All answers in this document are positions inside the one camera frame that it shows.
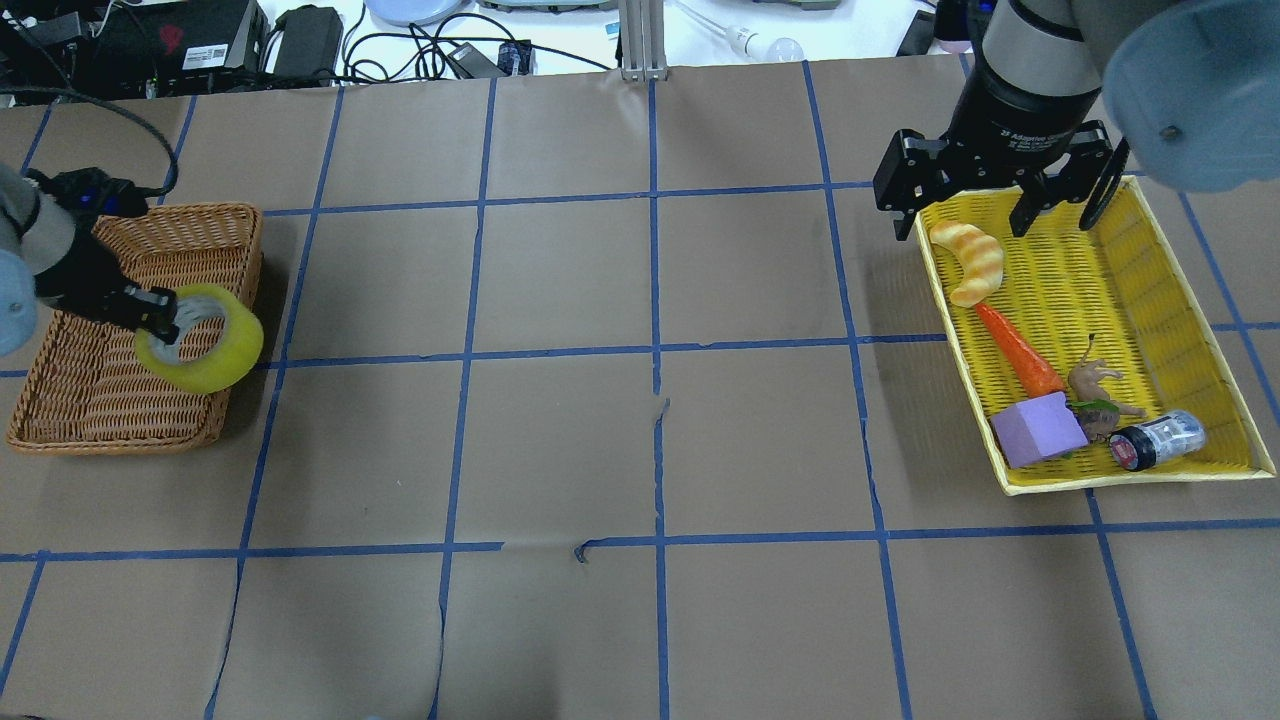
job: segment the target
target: purple cube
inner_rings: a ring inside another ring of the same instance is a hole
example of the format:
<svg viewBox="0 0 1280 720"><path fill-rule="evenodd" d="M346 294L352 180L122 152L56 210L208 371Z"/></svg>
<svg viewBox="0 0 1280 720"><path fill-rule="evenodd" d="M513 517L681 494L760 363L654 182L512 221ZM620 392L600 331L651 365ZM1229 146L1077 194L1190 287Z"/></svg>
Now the purple cube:
<svg viewBox="0 0 1280 720"><path fill-rule="evenodd" d="M1015 402L997 413L991 424L1010 468L1023 468L1089 445L1061 392Z"/></svg>

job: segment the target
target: plastic bottle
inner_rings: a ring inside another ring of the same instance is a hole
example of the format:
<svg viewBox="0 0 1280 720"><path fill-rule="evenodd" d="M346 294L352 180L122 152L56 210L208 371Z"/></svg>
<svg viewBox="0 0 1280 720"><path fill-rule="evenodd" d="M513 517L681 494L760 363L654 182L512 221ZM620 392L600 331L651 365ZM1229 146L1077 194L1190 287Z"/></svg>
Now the plastic bottle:
<svg viewBox="0 0 1280 720"><path fill-rule="evenodd" d="M1204 447L1204 424L1185 410L1171 410L1155 420L1111 434L1111 456L1125 470L1146 470Z"/></svg>

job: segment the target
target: yellow plastic basket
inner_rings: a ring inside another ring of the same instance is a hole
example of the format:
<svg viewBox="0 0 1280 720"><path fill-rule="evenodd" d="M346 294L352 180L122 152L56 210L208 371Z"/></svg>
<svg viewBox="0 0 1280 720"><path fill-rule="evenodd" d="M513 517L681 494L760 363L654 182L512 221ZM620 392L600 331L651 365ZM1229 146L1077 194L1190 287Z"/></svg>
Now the yellow plastic basket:
<svg viewBox="0 0 1280 720"><path fill-rule="evenodd" d="M1275 464L1138 183L1126 178L1089 232L1078 228L1080 206L1064 204L1039 217L1027 237L1015 238L1009 211L1020 195L1016 188L965 192L931 205L915 220L933 299L1005 493L1274 478ZM1103 382L1111 396L1152 415L1188 410L1204 423L1204 448L1139 473L1116 465L1105 445L1009 468L988 418L1025 393L977 314L947 300L964 273L950 251L929 243L925 228L941 220L972 223L1001 241L1005 283L987 302L1064 378L1096 333L1091 357L1105 357L1125 374Z"/></svg>

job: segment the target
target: toy croissant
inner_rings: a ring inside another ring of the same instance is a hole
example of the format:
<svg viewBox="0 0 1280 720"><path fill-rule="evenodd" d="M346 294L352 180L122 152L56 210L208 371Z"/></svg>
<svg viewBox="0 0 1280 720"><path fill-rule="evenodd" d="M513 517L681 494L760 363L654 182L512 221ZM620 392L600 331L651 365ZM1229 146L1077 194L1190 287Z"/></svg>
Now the toy croissant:
<svg viewBox="0 0 1280 720"><path fill-rule="evenodd" d="M998 240L970 224L943 220L929 229L929 242L954 252L964 269L964 281L951 291L951 302L973 307L1000 290L1005 250Z"/></svg>

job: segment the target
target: red label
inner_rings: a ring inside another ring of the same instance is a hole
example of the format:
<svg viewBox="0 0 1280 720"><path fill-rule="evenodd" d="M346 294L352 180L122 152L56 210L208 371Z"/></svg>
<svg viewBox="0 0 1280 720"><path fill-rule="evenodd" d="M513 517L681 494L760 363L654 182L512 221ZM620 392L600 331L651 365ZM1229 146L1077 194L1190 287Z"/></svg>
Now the red label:
<svg viewBox="0 0 1280 720"><path fill-rule="evenodd" d="M1125 470L1133 470L1138 466L1138 451L1134 450L1129 438L1124 436L1111 438L1111 456L1115 457L1116 462L1119 462Z"/></svg>
<svg viewBox="0 0 1280 720"><path fill-rule="evenodd" d="M168 58L178 51L182 45L182 28L178 26L160 26L160 42L164 42L164 56Z"/></svg>

